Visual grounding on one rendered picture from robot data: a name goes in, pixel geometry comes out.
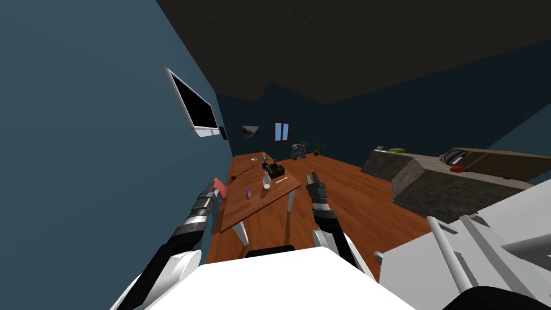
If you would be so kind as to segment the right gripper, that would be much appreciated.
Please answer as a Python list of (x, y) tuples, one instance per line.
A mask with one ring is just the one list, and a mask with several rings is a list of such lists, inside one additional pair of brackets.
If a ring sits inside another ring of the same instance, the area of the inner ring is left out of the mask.
[(324, 183), (320, 181), (316, 172), (312, 172), (312, 178), (306, 175), (306, 190), (313, 202), (327, 202), (327, 192)]

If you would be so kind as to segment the black bat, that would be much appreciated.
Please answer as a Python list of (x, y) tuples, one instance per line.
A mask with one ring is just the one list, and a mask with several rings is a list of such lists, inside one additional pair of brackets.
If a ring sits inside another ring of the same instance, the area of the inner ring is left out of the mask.
[(238, 173), (238, 174), (232, 175), (232, 176), (230, 177), (230, 180), (236, 180), (239, 176), (243, 175), (244, 173), (246, 173), (246, 172), (248, 172), (248, 171), (250, 171), (250, 170), (252, 170), (252, 169), (254, 169), (254, 168), (256, 168), (256, 167), (257, 167), (257, 166), (252, 166), (252, 167), (248, 168), (247, 170), (245, 170), (245, 171), (243, 171), (243, 172), (240, 172), (240, 173)]

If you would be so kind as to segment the wooden table with white legs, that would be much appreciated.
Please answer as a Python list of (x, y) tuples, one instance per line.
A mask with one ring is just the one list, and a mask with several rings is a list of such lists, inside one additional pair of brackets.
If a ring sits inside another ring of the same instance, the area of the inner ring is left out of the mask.
[[(226, 204), (220, 226), (220, 232), (232, 229), (244, 246), (249, 244), (246, 234), (244, 220), (248, 219), (259, 210), (274, 203), (275, 201), (288, 198), (287, 211), (290, 212), (293, 204), (295, 191), (301, 183), (290, 173), (285, 172), (281, 177), (271, 180), (270, 189), (264, 189), (262, 169), (262, 152), (244, 154), (234, 157), (230, 176), (247, 170), (252, 166), (256, 168), (239, 176), (236, 180), (229, 181), (229, 188), (226, 197)], [(281, 178), (288, 177), (280, 183), (275, 183)], [(246, 199), (248, 190), (252, 191), (252, 199)]]

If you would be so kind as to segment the red framed window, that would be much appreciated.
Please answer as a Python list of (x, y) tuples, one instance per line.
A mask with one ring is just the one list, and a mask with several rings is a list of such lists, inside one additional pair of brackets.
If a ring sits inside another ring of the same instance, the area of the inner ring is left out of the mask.
[(274, 128), (274, 142), (287, 142), (289, 137), (289, 122), (275, 121)]

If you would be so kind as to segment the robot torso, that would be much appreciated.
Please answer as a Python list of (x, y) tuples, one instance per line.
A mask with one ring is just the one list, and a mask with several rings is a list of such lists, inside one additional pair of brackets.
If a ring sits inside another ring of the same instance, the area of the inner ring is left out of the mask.
[(205, 264), (146, 310), (414, 310), (336, 253), (315, 247)]

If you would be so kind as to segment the grey brown sofa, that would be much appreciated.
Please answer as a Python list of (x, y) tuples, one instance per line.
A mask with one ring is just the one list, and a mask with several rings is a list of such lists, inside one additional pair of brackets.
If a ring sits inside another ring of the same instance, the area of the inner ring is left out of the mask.
[(437, 157), (373, 150), (362, 173), (390, 182), (391, 200), (421, 217), (452, 223), (531, 184), (474, 172), (455, 173)]

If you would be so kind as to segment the brown cabinet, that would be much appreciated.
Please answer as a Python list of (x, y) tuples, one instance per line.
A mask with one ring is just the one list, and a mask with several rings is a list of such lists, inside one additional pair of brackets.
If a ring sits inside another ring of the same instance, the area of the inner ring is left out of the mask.
[(551, 170), (551, 157), (527, 153), (455, 147), (440, 160), (466, 172), (528, 182)]

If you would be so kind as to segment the white framed wall television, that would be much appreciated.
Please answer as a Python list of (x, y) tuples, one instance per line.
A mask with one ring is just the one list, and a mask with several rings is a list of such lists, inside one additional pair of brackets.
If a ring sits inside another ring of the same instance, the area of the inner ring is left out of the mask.
[(190, 129), (199, 137), (220, 135), (212, 106), (192, 90), (173, 71), (163, 67), (176, 98), (185, 114)]

